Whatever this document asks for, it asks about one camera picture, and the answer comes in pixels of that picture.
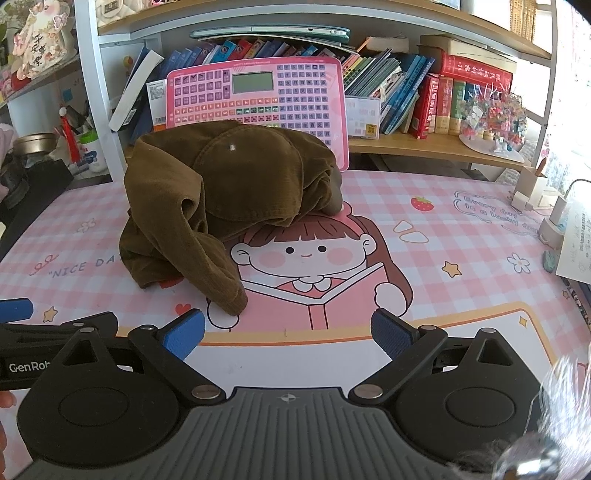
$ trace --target red book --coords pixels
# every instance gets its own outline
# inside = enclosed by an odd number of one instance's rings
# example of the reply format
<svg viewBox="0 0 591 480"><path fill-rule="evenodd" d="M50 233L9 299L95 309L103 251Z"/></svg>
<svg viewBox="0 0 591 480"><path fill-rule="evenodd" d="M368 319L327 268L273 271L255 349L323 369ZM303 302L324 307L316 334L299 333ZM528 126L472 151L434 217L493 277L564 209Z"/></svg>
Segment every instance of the red book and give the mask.
<svg viewBox="0 0 591 480"><path fill-rule="evenodd" d="M234 51L228 57L228 60L242 60L243 56L246 55L246 52L250 50L251 47L252 43L244 40L244 38L241 39L241 41L238 42L238 45L236 45L236 48L234 48Z"/></svg>
<svg viewBox="0 0 591 480"><path fill-rule="evenodd" d="M466 83L474 83L481 86L493 85L505 92L511 91L513 74L510 72L480 61L448 55L437 47L420 45L418 52L421 55L435 58L435 63L430 70L432 73L439 73L446 77L464 80Z"/></svg>
<svg viewBox="0 0 591 480"><path fill-rule="evenodd" d="M413 119L410 123L409 133L415 138L424 140L429 133L431 116L435 115L437 108L437 88L439 77L427 75L418 89L420 95L414 108Z"/></svg>

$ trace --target flower decoration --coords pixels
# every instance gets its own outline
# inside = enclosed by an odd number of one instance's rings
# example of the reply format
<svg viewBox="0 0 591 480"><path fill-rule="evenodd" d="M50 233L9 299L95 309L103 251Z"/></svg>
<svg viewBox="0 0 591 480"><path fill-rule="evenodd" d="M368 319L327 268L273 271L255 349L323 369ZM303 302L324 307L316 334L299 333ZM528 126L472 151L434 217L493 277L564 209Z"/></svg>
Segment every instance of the flower decoration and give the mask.
<svg viewBox="0 0 591 480"><path fill-rule="evenodd" d="M516 273L531 273L530 261L525 258L520 258L519 255L513 253L510 257L507 257L507 261L513 265L513 269Z"/></svg>

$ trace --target bookshelf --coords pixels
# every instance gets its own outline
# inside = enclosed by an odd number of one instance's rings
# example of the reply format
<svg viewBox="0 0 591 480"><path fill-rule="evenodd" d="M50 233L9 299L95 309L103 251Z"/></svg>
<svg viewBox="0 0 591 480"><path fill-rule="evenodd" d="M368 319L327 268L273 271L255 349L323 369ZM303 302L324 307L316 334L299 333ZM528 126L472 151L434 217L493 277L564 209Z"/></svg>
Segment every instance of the bookshelf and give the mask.
<svg viewBox="0 0 591 480"><path fill-rule="evenodd" d="M124 149L125 159L129 160L134 149ZM350 153L375 153L382 155L402 155L405 157L430 158L436 161L456 161L479 163L493 167L513 168L521 171L523 163L512 160L483 155L465 146L458 137L451 135L430 134L425 140L417 140L410 135L396 132L392 135L381 135L379 140L365 138L349 138Z"/></svg>
<svg viewBox="0 0 591 480"><path fill-rule="evenodd" d="M119 67L121 59L116 51L120 51L118 49L121 46L143 43L148 48L164 52L170 49L172 44L181 45L187 41L190 30L249 25L255 16L260 19L257 22L262 23L289 23L290 19L296 17L309 18L309 22L314 23L315 17L326 18L327 15L334 15L335 23L339 23L337 19L342 21L349 18L354 21L364 17L368 20L364 34L371 34L373 22L376 22L376 25L379 22L381 28L384 22L387 22L394 29L396 25L407 24L412 25L412 28L421 27L423 31L426 29L431 33L448 33L474 40L493 51L549 68L550 81L544 115L529 115L534 116L534 120L542 127L538 150L543 143L556 75L557 35L554 0L551 0L554 18L552 53L498 25L429 0L306 0L305 9L302 3L296 0L179 0L139 12L100 28L96 27L94 2L74 1L78 29L90 32L89 35L79 36L83 73L101 146L115 181L122 180L126 169L125 159L130 152L126 148L124 136L111 132L108 128L111 98L105 73ZM383 135L378 140L351 138L349 151L522 169L522 164L472 151L458 138L449 135L431 134L426 140L416 140L410 135L399 133Z"/></svg>

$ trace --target gray gripper base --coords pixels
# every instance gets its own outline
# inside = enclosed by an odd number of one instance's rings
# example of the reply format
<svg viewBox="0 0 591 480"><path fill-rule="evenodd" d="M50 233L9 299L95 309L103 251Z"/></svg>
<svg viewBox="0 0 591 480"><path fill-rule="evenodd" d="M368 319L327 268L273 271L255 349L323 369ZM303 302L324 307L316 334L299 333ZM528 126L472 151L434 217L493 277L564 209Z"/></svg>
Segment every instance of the gray gripper base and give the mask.
<svg viewBox="0 0 591 480"><path fill-rule="evenodd" d="M237 388L194 408L164 445L104 469L37 460L18 480L455 480L409 447L385 412L348 403L340 388Z"/></svg>

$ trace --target jacket sleeve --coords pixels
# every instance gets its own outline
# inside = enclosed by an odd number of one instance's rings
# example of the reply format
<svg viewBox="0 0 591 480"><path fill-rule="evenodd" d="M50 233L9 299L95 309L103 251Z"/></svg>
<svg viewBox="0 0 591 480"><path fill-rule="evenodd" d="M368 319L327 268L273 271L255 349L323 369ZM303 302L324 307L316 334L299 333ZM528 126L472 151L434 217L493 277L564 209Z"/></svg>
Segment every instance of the jacket sleeve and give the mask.
<svg viewBox="0 0 591 480"><path fill-rule="evenodd" d="M202 177L140 139L124 182L132 221L148 242L207 298L239 314L248 300L224 245L207 233Z"/></svg>

